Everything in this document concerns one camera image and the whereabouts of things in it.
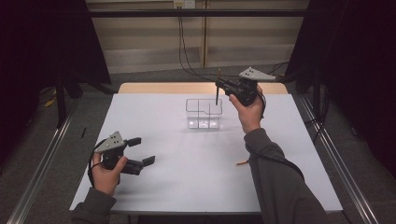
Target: white table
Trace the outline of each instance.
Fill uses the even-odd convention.
[[[249,166],[235,166],[247,159],[248,153],[236,110],[228,97],[220,96],[223,115],[219,130],[187,128],[185,102],[189,98],[214,98],[214,94],[114,96],[98,142],[115,131],[120,131],[124,139],[142,137],[142,144],[126,148],[125,155],[132,160],[155,155],[156,162],[143,169],[140,176],[121,175],[113,212],[138,215],[260,212]],[[286,157],[300,167],[305,182],[325,210],[342,210],[291,95],[267,94],[266,99],[262,127],[283,148]],[[84,175],[70,209],[84,200],[90,185]]]

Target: white wall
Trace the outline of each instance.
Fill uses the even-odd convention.
[[[166,0],[87,0],[87,4],[89,9],[173,8],[173,1]],[[197,8],[212,9],[305,9],[307,4],[296,0],[208,0],[205,5],[205,1],[196,0]],[[110,73],[180,68],[177,18],[92,20]],[[303,21],[274,17],[182,20],[192,67],[288,61]]]

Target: clear plastic container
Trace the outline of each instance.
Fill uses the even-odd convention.
[[[188,128],[219,129],[222,101],[215,99],[188,99],[186,101]]]

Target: black cable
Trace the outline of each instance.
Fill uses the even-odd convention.
[[[349,219],[349,217],[347,216],[347,213],[346,213],[344,210],[342,210],[341,212],[343,213],[344,217],[346,217],[347,223],[352,224],[352,221],[351,221],[351,220]]]
[[[267,73],[267,75],[271,75],[271,73],[273,73],[273,75],[275,75],[275,71],[278,70],[279,68],[281,68],[284,64],[287,64],[289,62],[283,62],[283,63],[276,63],[273,66],[273,69]]]
[[[44,95],[44,94],[46,94],[47,92],[49,92],[49,91],[51,91],[53,89],[55,89],[55,87],[47,87],[47,89],[44,90],[44,91],[41,91],[39,95]]]
[[[190,75],[194,75],[194,76],[203,78],[203,79],[205,79],[205,80],[208,80],[208,81],[211,81],[211,82],[215,82],[215,80],[212,80],[212,79],[210,79],[210,78],[207,78],[207,77],[203,77],[203,76],[201,76],[201,75],[198,75],[198,74],[191,68],[191,65],[190,65],[190,62],[189,62],[189,57],[187,56],[186,43],[185,43],[185,41],[184,41],[183,20],[181,19],[181,17],[178,17],[178,33],[179,33],[179,37],[178,37],[178,59],[179,59],[181,68],[182,68],[186,73],[188,73],[188,74],[190,74]],[[180,52],[181,52],[181,44],[182,44],[182,43],[183,43],[183,49],[184,49],[184,54],[185,54],[185,57],[186,57],[186,60],[187,60],[187,64],[189,65],[189,68],[190,68],[190,70],[191,70],[192,72],[188,71],[188,70],[184,67],[183,62],[181,61],[181,53],[180,53]]]
[[[322,105],[322,108],[320,111],[320,118],[319,118],[319,120],[321,120],[321,123],[320,123],[320,127],[319,127],[317,133],[315,134],[314,139],[312,140],[312,142],[314,144],[317,141],[319,134],[324,129],[324,123],[326,121],[327,113],[329,111],[329,106],[330,106],[330,94],[329,94],[329,90],[327,89],[327,87],[325,87],[325,92],[324,92],[324,96],[323,96],[323,105]]]
[[[103,93],[105,93],[105,94],[110,94],[110,95],[111,95],[111,94],[116,94],[116,93],[117,93],[117,91],[111,90],[110,88],[105,87],[105,86],[103,86],[103,85],[100,84],[100,83],[93,82],[93,81],[92,81],[90,78],[88,78],[88,77],[84,77],[84,76],[79,75],[79,74],[78,74],[77,72],[75,72],[74,70],[67,70],[67,72],[68,72],[73,78],[75,78],[77,82],[84,82],[84,83],[87,83],[88,85],[90,85],[90,86],[96,88],[97,90],[99,90],[99,91],[101,91],[101,92],[103,92]]]
[[[311,125],[314,124],[315,122],[317,122],[316,119],[311,119],[311,120],[305,121],[305,122],[304,122],[305,128],[311,127]]]
[[[304,73],[310,72],[310,66],[309,63],[303,63],[300,65],[297,69],[294,69],[294,71],[290,74],[287,74],[286,76],[279,77],[276,81],[280,83],[289,83],[294,81],[297,77],[301,76]]]
[[[293,169],[295,172],[297,172],[297,174],[299,174],[300,177],[304,180],[304,175],[303,175],[303,172],[301,172],[300,168],[293,162],[288,161],[286,158],[279,158],[279,157],[270,156],[270,155],[258,154],[256,152],[254,152],[250,147],[248,147],[248,145],[246,145],[246,149],[250,153],[250,155],[260,157],[260,158],[263,158],[263,159],[269,160],[269,161],[279,162],[281,164],[289,166],[291,169]]]
[[[205,80],[209,80],[209,81],[213,81],[213,82],[214,82],[215,80],[212,80],[212,79],[207,78],[207,77],[204,77],[204,76],[216,77],[217,74],[210,74],[210,73],[208,73],[208,74],[198,74],[198,73],[191,67],[190,61],[189,61],[189,57],[188,57],[187,51],[186,51],[186,43],[185,43],[185,40],[184,40],[183,19],[182,19],[181,17],[178,17],[178,32],[179,32],[178,59],[179,59],[179,62],[180,62],[180,65],[181,65],[182,69],[183,69],[185,72],[187,72],[188,74],[190,74],[190,75],[198,76],[198,77],[201,77],[201,78],[203,78],[203,79],[205,79]],[[182,61],[181,61],[181,53],[180,53],[180,52],[181,52],[181,44],[182,44],[182,43],[183,43],[184,55],[185,55],[186,60],[187,60],[187,65],[189,66],[189,68],[190,68],[191,71],[188,71],[188,70],[184,67],[184,65],[183,65],[183,63],[182,63]],[[226,74],[221,74],[221,76],[222,76],[222,77],[238,77],[238,76],[226,75]]]
[[[265,107],[267,107],[267,101],[265,100],[265,96],[264,96],[264,94],[262,94],[262,92],[258,91],[257,94],[260,96],[260,100],[262,101],[262,117],[261,117],[261,119],[263,119]]]
[[[91,156],[90,159],[88,160],[88,178],[90,179],[90,182],[92,184],[92,187],[95,188],[94,182],[93,182],[93,175],[92,175],[92,168],[95,167],[96,165],[102,164],[101,162],[96,163],[94,166],[92,166],[92,158],[93,158],[93,154],[95,153],[95,150],[102,145],[102,143],[104,143],[106,141],[106,139],[103,139],[102,141],[100,141],[92,150],[91,152]]]
[[[64,96],[69,96],[68,92],[64,92]],[[48,100],[38,102],[37,105],[45,105],[47,102],[49,102],[49,101],[51,101],[51,100],[56,101],[56,99],[57,99],[57,97],[56,97],[56,91],[55,91],[55,92],[50,96],[50,98],[49,98]]]

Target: hand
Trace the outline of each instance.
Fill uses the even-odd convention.
[[[103,164],[93,167],[92,175],[95,188],[105,194],[113,196],[116,191],[116,186],[119,184],[120,173],[127,161],[128,159],[126,157],[121,157],[113,170],[107,170]],[[101,155],[99,153],[94,153],[92,164],[100,162]]]
[[[262,93],[262,88],[258,85],[257,91]],[[262,119],[262,101],[256,97],[253,104],[250,106],[242,105],[236,96],[230,95],[230,101],[238,111],[238,117],[242,124],[244,133],[250,133],[255,129],[261,127],[260,120]]]

